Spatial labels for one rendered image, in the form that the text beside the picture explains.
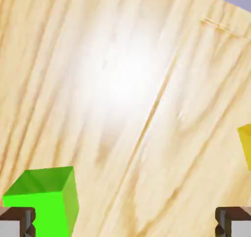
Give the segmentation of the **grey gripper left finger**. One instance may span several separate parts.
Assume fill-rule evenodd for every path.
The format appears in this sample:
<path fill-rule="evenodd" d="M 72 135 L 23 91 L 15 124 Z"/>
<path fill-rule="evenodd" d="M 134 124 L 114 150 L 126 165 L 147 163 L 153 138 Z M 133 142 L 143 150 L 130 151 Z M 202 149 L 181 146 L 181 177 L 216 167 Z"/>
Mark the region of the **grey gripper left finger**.
<path fill-rule="evenodd" d="M 32 207 L 0 207 L 0 237 L 36 237 Z"/>

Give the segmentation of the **small yellow cube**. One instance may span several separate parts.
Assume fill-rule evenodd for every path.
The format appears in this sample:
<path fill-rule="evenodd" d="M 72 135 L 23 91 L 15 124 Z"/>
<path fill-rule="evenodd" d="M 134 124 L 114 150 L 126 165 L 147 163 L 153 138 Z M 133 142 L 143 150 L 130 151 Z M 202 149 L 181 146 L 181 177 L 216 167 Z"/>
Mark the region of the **small yellow cube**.
<path fill-rule="evenodd" d="M 251 124 L 246 124 L 237 129 L 243 147 L 248 169 L 251 171 Z"/>

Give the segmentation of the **small green cube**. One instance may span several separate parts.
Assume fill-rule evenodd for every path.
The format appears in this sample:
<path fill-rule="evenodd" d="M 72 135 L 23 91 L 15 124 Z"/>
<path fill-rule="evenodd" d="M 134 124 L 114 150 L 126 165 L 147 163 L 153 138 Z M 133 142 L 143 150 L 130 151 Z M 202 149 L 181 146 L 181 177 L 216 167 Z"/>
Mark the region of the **small green cube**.
<path fill-rule="evenodd" d="M 6 207 L 35 209 L 36 237 L 72 237 L 79 212 L 72 166 L 26 170 L 2 198 Z"/>

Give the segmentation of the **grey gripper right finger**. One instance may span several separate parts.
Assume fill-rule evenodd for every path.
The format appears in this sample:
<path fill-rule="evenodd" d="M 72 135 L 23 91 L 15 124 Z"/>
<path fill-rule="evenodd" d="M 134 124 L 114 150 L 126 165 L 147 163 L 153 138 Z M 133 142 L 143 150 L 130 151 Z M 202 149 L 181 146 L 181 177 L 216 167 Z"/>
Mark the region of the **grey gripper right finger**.
<path fill-rule="evenodd" d="M 217 207 L 215 237 L 251 237 L 251 207 Z"/>

